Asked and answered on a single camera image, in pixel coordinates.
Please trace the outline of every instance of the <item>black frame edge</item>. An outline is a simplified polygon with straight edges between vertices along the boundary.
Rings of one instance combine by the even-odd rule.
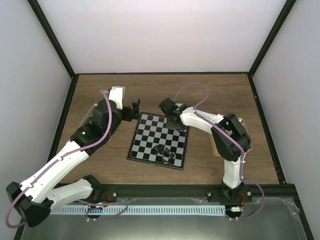
[[[79,73],[79,75],[225,75],[225,74],[248,74],[247,71],[163,71],[163,72],[101,72]]]
[[[271,44],[275,40],[279,30],[281,29],[282,25],[287,19],[287,16],[289,15],[291,9],[295,5],[297,0],[286,0],[282,10],[280,11],[275,23],[273,24],[268,36],[266,37],[262,48],[260,49],[258,55],[256,56],[252,67],[250,68],[249,75],[254,76],[258,67],[260,66],[261,62],[263,61],[265,55],[267,54]]]
[[[302,204],[300,202],[300,199],[299,197],[296,197],[296,198],[293,198],[294,200],[294,204],[295,206],[299,209],[300,213],[299,213],[299,217],[300,217],[300,221],[302,223],[302,226],[303,226],[303,230],[304,230],[304,233],[306,235],[306,238],[308,240],[314,240],[314,236],[312,234],[312,231],[311,231],[311,228],[309,226],[309,223],[308,223],[308,220],[307,220],[307,216],[305,214],[305,211],[304,211],[304,208],[302,207]]]
[[[254,79],[253,79],[252,76],[249,76],[249,74],[248,74],[248,79],[249,79],[250,87],[251,87],[251,90],[252,90],[252,93],[253,93],[253,97],[254,97],[254,101],[255,101],[255,104],[256,104],[256,108],[257,108],[259,116],[260,116],[260,120],[261,120],[263,131],[264,131],[264,135],[265,135],[266,141],[267,141],[268,146],[269,146],[270,154],[271,154],[271,157],[272,157],[272,160],[273,160],[273,165],[274,165],[274,168],[275,168],[276,175],[278,177],[278,181],[279,181],[280,184],[286,184],[287,183],[286,177],[285,177],[284,171],[282,169],[282,166],[281,166],[281,163],[280,163],[280,160],[279,160],[279,156],[278,156],[278,153],[277,153],[277,150],[276,150],[275,143],[274,143],[274,141],[272,139],[272,135],[271,135],[271,132],[270,132],[270,129],[269,129],[269,126],[268,126],[268,123],[267,123],[267,119],[266,119],[264,110],[262,108],[262,105],[261,105],[261,102],[260,102],[260,99],[259,99],[259,96],[258,96],[258,92],[257,92],[256,86],[255,86],[255,83],[254,83]]]
[[[39,3],[37,0],[27,0],[28,3],[30,4],[34,14],[38,18],[43,30],[45,31],[47,37],[49,38],[50,42],[52,43],[52,46],[54,47],[56,53],[58,54],[62,64],[64,65],[66,71],[70,75],[71,78],[75,77],[75,72],[72,69],[67,56],[65,55],[65,52],[63,51],[54,31],[52,30],[44,12],[42,11]]]
[[[59,118],[59,122],[58,122],[58,126],[56,128],[55,134],[54,134],[54,138],[53,138],[53,142],[51,145],[51,149],[49,152],[49,156],[48,156],[48,160],[47,162],[49,162],[57,153],[57,149],[59,146],[59,142],[60,142],[60,138],[62,135],[62,131],[64,129],[65,123],[66,123],[66,119],[68,116],[68,112],[69,112],[69,108],[72,102],[72,98],[74,96],[75,93],[75,89],[76,89],[76,85],[78,82],[78,78],[79,75],[76,74],[75,77],[71,80],[70,86],[69,86],[69,90],[67,92],[65,101],[64,101],[64,105],[62,108],[62,112]]]

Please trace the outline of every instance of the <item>purple tube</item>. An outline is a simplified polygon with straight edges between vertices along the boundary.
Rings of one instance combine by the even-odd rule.
[[[108,220],[108,219],[113,219],[115,217],[118,217],[119,215],[123,214],[125,211],[127,211],[128,209],[128,204],[125,203],[125,202],[111,202],[111,203],[103,203],[103,204],[96,204],[96,203],[90,203],[90,202],[87,202],[87,201],[83,201],[83,200],[78,200],[77,202],[79,203],[82,203],[82,204],[86,204],[86,205],[90,205],[90,206],[96,206],[96,207],[99,207],[99,206],[104,206],[104,207],[107,207],[107,206],[114,206],[114,205],[125,205],[125,208],[118,212],[117,214],[115,215],[112,215],[112,216],[108,216],[108,217],[104,217],[104,218],[96,218],[95,221],[104,221],[104,220]],[[86,213],[85,213],[85,217],[87,220],[90,220],[91,218],[89,218],[88,214],[95,210],[96,208],[92,208],[92,209],[89,209]]]

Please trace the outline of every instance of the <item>black joint housing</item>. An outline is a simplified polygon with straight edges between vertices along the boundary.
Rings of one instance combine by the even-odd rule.
[[[12,203],[16,197],[22,192],[17,182],[11,182],[6,187],[6,192]],[[50,214],[50,206],[54,201],[46,198],[42,203],[31,201],[25,194],[18,200],[14,206],[15,210],[19,213],[23,220],[30,228],[35,227],[42,223]]]
[[[167,121],[166,123],[166,127],[168,129],[177,129],[177,130],[187,129],[187,127],[183,125],[180,115],[184,110],[186,110],[189,107],[190,105],[186,105],[186,104],[182,104],[181,106],[178,106],[170,98],[163,100],[160,103],[159,108],[169,120],[169,122]]]
[[[244,152],[247,152],[251,148],[251,138],[245,127],[242,126],[237,116],[233,113],[225,115],[223,120],[217,123],[216,126],[235,140]],[[241,150],[214,127],[211,128],[211,132],[216,149],[221,157],[230,162],[238,161],[238,158],[242,154]]]

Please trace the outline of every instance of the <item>chessboard square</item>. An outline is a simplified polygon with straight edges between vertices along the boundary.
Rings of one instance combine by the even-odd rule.
[[[165,140],[165,145],[167,145],[167,146],[171,146],[171,144],[172,144],[172,141],[171,140]]]
[[[144,157],[144,153],[143,152],[138,152],[137,154],[136,154],[136,158],[137,159],[142,159]]]
[[[152,148],[146,147],[146,148],[144,149],[144,153],[145,153],[145,154],[151,154],[151,150],[152,150]]]
[[[140,146],[140,143],[141,143],[140,140],[135,140],[134,143],[133,143],[133,145]]]
[[[155,161],[156,162],[162,162],[163,161],[163,157],[162,156],[156,156],[155,157]]]
[[[160,133],[160,132],[156,132],[156,133],[154,134],[154,136],[155,136],[156,138],[161,138],[161,133]]]
[[[165,145],[166,144],[166,139],[160,139],[160,141],[159,141],[159,144],[163,144],[163,145]]]
[[[177,152],[177,147],[175,147],[175,146],[171,146],[170,147],[170,152],[172,152],[172,153],[176,153]]]
[[[169,133],[166,135],[167,140],[172,140],[173,138],[174,138],[174,136],[170,135]]]
[[[163,133],[163,134],[168,134],[168,128],[162,128],[162,131],[161,131],[161,133]]]
[[[174,165],[175,164],[175,159],[174,158],[170,158],[167,163],[171,164],[171,165]]]
[[[159,127],[159,128],[163,128],[163,127],[164,127],[164,123],[158,121],[158,122],[156,123],[156,126]]]
[[[145,147],[144,146],[140,146],[138,151],[140,153],[144,153],[145,152]]]
[[[175,159],[182,160],[182,154],[177,153],[177,154],[175,155]]]
[[[146,141],[141,141],[140,142],[140,147],[145,147],[147,145],[147,142]]]
[[[143,130],[143,135],[144,136],[149,136],[149,132],[150,132],[149,130]]]
[[[144,130],[144,129],[145,129],[145,126],[146,126],[146,125],[140,123],[139,126],[138,126],[138,129]]]
[[[175,165],[176,167],[181,167],[181,166],[182,166],[182,160],[175,159],[175,160],[174,160],[174,165]]]
[[[153,143],[153,142],[154,142],[154,137],[153,137],[153,136],[148,136],[147,141],[148,141],[149,143]]]
[[[140,124],[140,125],[146,125],[146,122],[147,122],[147,120],[141,119],[139,124]]]
[[[186,137],[185,136],[180,136],[179,137],[179,142],[184,143],[185,142]]]
[[[153,143],[153,141],[152,142],[147,142],[146,143],[146,147],[152,149],[152,145],[153,145],[152,143]]]
[[[174,136],[179,136],[179,135],[180,135],[180,132],[177,131],[177,130],[174,130],[174,131],[173,131],[173,135],[174,135]]]
[[[153,139],[153,143],[158,144],[159,142],[160,142],[160,138],[155,137],[155,138]]]
[[[132,148],[131,148],[131,151],[136,151],[138,152],[139,151],[139,147],[138,145],[133,145]]]
[[[184,153],[184,149],[181,147],[178,147],[175,151],[177,154],[183,154]]]
[[[142,115],[141,115],[141,119],[147,120],[148,116],[149,116],[148,114],[142,114]]]
[[[150,121],[150,120],[147,120],[147,121],[145,122],[145,125],[151,126],[151,124],[152,124],[152,121]]]
[[[144,153],[142,158],[145,160],[149,160],[149,157],[150,157],[149,153]]]
[[[155,150],[155,149],[153,149],[153,148],[151,148],[151,152],[150,152],[152,155],[157,155],[158,153],[157,153],[157,151]]]
[[[130,152],[130,157],[132,157],[132,158],[136,158],[137,157],[137,151],[131,151]]]
[[[135,135],[135,140],[141,140],[141,138],[142,138],[142,135],[140,135],[140,134],[137,134],[137,135]]]
[[[178,142],[178,148],[184,148],[185,143],[184,142]]]
[[[177,141],[172,141],[171,147],[178,147],[178,142]]]
[[[173,129],[168,129],[168,134],[173,135],[173,134],[174,134],[174,131],[175,131],[175,130],[173,130]]]
[[[149,161],[153,161],[153,162],[155,162],[156,161],[156,155],[150,155],[149,156]]]

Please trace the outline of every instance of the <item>white panel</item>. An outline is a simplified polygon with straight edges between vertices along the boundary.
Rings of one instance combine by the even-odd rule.
[[[42,167],[57,128],[70,77],[25,0],[0,7],[0,235],[10,201],[7,185],[21,182]],[[20,222],[12,211],[11,224]]]
[[[289,183],[320,239],[320,1],[297,1],[254,82]]]
[[[248,71],[285,0],[39,0],[77,73]]]

